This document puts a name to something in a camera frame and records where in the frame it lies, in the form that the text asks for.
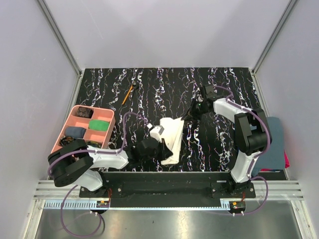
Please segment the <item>white cloth napkin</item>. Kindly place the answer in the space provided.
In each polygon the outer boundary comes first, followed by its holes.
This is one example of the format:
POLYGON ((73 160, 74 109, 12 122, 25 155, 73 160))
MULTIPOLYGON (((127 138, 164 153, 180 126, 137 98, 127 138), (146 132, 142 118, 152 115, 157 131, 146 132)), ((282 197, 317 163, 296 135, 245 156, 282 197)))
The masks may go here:
POLYGON ((163 160, 161 165, 177 164, 179 163, 184 121, 181 118, 162 118, 160 125, 164 128, 162 137, 165 140, 166 146, 173 153, 172 156, 163 160))

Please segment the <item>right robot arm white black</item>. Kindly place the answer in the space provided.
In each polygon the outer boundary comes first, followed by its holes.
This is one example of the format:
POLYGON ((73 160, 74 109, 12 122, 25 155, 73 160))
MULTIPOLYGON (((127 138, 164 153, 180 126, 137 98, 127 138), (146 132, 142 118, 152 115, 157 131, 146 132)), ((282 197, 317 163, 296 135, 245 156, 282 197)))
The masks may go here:
POLYGON ((252 170, 260 155, 269 149, 272 137, 265 112, 241 106, 232 97, 231 90, 222 86, 202 86, 182 119, 200 120, 203 114, 213 112, 233 122, 238 154, 224 190, 235 198, 249 188, 252 170))

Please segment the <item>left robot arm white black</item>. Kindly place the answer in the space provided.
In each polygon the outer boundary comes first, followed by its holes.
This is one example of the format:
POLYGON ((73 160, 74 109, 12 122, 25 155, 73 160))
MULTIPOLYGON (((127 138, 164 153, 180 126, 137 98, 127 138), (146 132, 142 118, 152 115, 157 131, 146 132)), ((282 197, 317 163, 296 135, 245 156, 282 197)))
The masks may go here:
POLYGON ((164 139, 152 137, 120 149, 101 149, 77 139, 48 156, 48 175, 56 187, 76 184, 103 197, 108 190, 105 179, 93 168, 123 169, 150 159, 163 161, 173 156, 164 139))

